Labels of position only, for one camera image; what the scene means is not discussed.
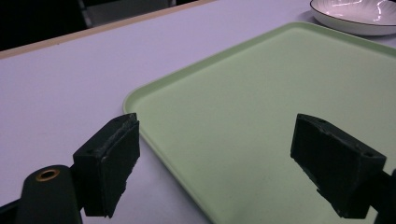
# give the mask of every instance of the green tray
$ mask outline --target green tray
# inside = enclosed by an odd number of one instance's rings
[[[141,135],[215,223],[339,218],[290,158],[297,113],[333,123],[396,168],[396,49],[290,23],[130,93]]]

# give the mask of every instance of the dark rim of bowl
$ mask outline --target dark rim of bowl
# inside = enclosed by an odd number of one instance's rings
[[[326,14],[326,13],[323,13],[323,12],[317,10],[316,8],[314,8],[314,7],[312,6],[312,3],[313,3],[314,1],[318,1],[318,0],[311,0],[311,3],[310,3],[309,5],[311,6],[312,9],[314,9],[316,12],[318,12],[318,13],[320,13],[320,14],[322,14],[322,15],[325,15],[325,16],[328,16],[328,17],[331,17],[331,18],[335,18],[335,19],[340,20],[340,21],[348,21],[348,22],[352,22],[352,23],[363,24],[363,25],[371,25],[371,26],[387,26],[387,27],[396,26],[396,24],[394,24],[394,25],[381,25],[381,24],[371,24],[371,23],[365,23],[365,22],[359,22],[359,21],[349,21],[349,20],[340,19],[340,18],[338,18],[338,17],[334,17],[334,16],[328,15],[328,14]]]

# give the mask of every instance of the table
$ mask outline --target table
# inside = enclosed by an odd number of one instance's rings
[[[200,1],[0,53],[0,204],[122,114],[128,92],[290,21],[309,1]],[[396,48],[396,35],[369,39]],[[113,218],[84,223],[210,223],[148,145]]]

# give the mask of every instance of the tray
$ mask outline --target tray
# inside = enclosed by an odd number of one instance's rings
[[[333,123],[396,168],[396,49],[290,23],[130,93],[141,135],[214,223],[338,217],[290,158],[297,113]]]

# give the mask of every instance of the brass ring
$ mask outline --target brass ring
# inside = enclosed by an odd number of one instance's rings
[[[35,180],[38,182],[49,181],[49,180],[55,178],[59,173],[60,173],[60,171],[55,170],[55,169],[45,170],[45,171],[42,171],[40,174],[38,174],[35,177]]]

